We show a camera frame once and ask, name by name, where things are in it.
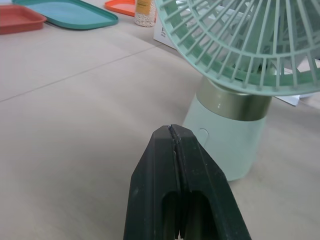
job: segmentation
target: fan grille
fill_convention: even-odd
[[[280,96],[320,91],[320,0],[157,0],[179,52],[225,87]]]

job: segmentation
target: fan base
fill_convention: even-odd
[[[200,102],[200,99],[203,99],[202,86],[193,98],[183,126],[192,130],[199,143],[222,169],[228,181],[243,178],[256,159],[271,97],[259,98],[261,96],[252,95],[250,98],[247,94],[214,88],[212,93],[214,92],[215,97],[212,97],[211,101],[215,101],[215,104],[211,106],[219,107],[209,110],[207,105],[202,104],[203,101]],[[219,104],[219,99],[223,99],[223,104]],[[246,99],[260,101],[261,107],[248,107],[251,104],[244,104]]]

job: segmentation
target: mint green fan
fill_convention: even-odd
[[[320,0],[156,0],[202,84],[184,126],[228,180],[255,158],[271,96],[320,91]]]

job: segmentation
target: orange tray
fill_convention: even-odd
[[[125,14],[134,17],[136,11],[135,0],[111,0],[104,4],[104,8],[109,11]]]
[[[46,17],[25,6],[0,5],[0,34],[42,29]]]

